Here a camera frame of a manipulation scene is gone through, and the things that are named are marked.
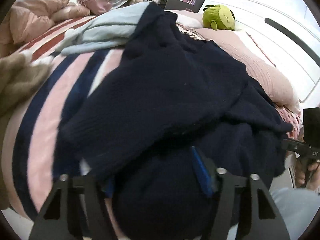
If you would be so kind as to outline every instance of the light blue pants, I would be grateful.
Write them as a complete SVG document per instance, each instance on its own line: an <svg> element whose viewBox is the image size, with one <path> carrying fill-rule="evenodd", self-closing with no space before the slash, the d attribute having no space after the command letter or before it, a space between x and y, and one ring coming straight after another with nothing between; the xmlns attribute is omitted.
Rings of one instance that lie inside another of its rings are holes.
<svg viewBox="0 0 320 240"><path fill-rule="evenodd" d="M282 188L271 192L287 226L290 239L297 240L307 229L318 209L320 197L307 189ZM227 240L236 239L238 225L230 228Z"/></svg>

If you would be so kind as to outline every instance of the navy blue stripe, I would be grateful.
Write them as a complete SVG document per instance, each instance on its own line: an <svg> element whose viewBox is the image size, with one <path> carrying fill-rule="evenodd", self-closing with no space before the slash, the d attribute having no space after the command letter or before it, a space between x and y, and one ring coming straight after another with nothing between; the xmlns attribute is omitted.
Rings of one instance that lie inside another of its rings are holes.
<svg viewBox="0 0 320 240"><path fill-rule="evenodd" d="M53 71L32 99L17 133L12 156L13 183L26 214L32 220L35 220L37 216L36 208L29 194L27 178L27 162L32 132L51 89L78 56L79 54L67 56Z"/></svg>
<svg viewBox="0 0 320 240"><path fill-rule="evenodd" d="M98 50L89 59L85 69L80 74L70 91L62 113L54 152L53 178L56 180L61 174L71 177L79 176L79 161L72 154L72 145L69 145L60 134L60 129L78 112L86 100L93 79L97 74L102 62L109 53L109 49Z"/></svg>

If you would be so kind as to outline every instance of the light blue garment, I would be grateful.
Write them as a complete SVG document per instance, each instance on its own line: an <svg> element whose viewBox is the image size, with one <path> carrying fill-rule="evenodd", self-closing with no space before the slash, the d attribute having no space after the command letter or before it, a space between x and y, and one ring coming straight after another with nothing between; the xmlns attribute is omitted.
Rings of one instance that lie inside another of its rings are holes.
<svg viewBox="0 0 320 240"><path fill-rule="evenodd" d="M128 42L149 5L140 2L102 14L77 29L69 29L56 51L62 55L93 52Z"/></svg>
<svg viewBox="0 0 320 240"><path fill-rule="evenodd" d="M320 197L307 189L281 188L271 192L290 235L297 240L307 229L318 209ZM230 228L227 240L236 239L238 225Z"/></svg>

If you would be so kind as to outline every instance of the polka dot fabric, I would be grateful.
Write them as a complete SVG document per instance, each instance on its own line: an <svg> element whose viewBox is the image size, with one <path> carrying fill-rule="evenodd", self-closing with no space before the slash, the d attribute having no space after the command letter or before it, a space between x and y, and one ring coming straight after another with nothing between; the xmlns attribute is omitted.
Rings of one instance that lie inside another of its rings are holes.
<svg viewBox="0 0 320 240"><path fill-rule="evenodd" d="M285 122L288 122L293 126L292 131L290 133L287 133L289 138L297 140L299 131L302 127L302 119L298 115L287 109L285 106L276 106L276 110Z"/></svg>

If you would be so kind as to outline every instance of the red stripe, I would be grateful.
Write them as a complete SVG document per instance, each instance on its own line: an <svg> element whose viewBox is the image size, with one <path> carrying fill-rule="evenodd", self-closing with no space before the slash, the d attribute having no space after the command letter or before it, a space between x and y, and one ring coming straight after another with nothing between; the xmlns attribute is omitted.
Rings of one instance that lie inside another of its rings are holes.
<svg viewBox="0 0 320 240"><path fill-rule="evenodd" d="M73 29L79 28L82 25L85 25L87 22L90 22L92 19L95 19L95 17L93 17L93 18L91 18L91 19L89 19L89 20L87 20L85 22L79 23L79 24L73 26L72 28ZM63 38L64 38L64 33L65 33L65 31L63 33L59 34L58 36L54 37L52 40L48 41L46 44L42 45L39 49L37 49L32 55L32 60L38 59L39 57L41 57L41 55L43 55L49 49L53 48L60 41L62 41Z"/></svg>
<svg viewBox="0 0 320 240"><path fill-rule="evenodd" d="M62 24L62 25L60 25L60 26L58 26L58 27L52 28L50 31L42 34L42 35L39 36L38 38L36 38L36 39L34 39L33 41L31 41L27 46L25 46L25 47L23 48L23 50L30 49L33 45L35 45L37 42L41 41L43 38L49 36L50 34L52 34L52 33L54 33L55 31L61 29L62 27L65 27L65 26L67 26L67 25L69 25L69 24L71 24L71 23L74 23L74 22L76 22L76 21L78 21L78 20L81 20L81 19L82 19L81 17L74 18L74 19L72 19L71 21L68 21L68 22L66 22L66 23L64 23L64 24Z"/></svg>

